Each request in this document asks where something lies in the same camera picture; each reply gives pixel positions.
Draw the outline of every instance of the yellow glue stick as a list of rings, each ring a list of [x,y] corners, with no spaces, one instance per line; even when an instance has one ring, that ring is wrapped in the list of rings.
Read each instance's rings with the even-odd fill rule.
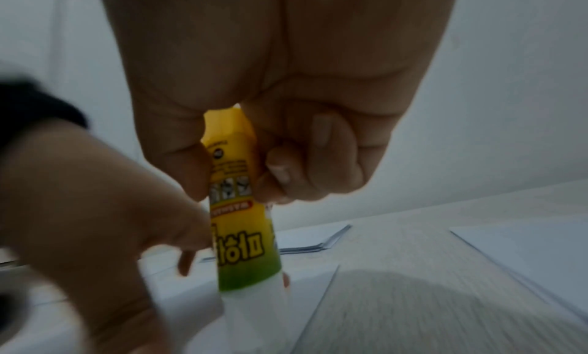
[[[209,111],[205,121],[214,252],[233,352],[285,353],[291,334],[280,253],[270,208],[251,191],[262,167],[254,130],[240,108]]]

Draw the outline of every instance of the table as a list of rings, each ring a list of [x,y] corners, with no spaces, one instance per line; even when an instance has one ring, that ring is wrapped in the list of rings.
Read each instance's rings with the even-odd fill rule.
[[[282,258],[286,270],[341,265],[295,353],[588,353],[587,331],[448,230],[581,213],[588,180],[353,220],[332,249]]]

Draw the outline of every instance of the glue stick label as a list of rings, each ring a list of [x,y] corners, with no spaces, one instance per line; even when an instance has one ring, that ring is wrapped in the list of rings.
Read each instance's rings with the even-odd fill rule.
[[[247,135],[233,134],[207,146],[213,160],[209,188],[219,290],[259,283],[282,269],[270,210],[252,196],[258,153]]]

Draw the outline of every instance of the white wall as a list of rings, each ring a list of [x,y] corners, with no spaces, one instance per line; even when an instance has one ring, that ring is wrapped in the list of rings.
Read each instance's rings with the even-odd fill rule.
[[[0,0],[0,59],[40,66],[49,4]],[[98,136],[144,163],[99,0],[70,0],[69,8],[63,93],[89,113]],[[584,0],[458,0],[370,185],[353,195],[276,208],[277,227],[588,177],[586,22]]]

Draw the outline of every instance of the black wristband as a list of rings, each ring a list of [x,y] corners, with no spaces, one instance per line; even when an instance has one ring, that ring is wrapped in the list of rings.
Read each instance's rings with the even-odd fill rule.
[[[88,122],[79,110],[42,92],[32,81],[0,83],[0,154],[24,131],[53,118],[88,128]]]

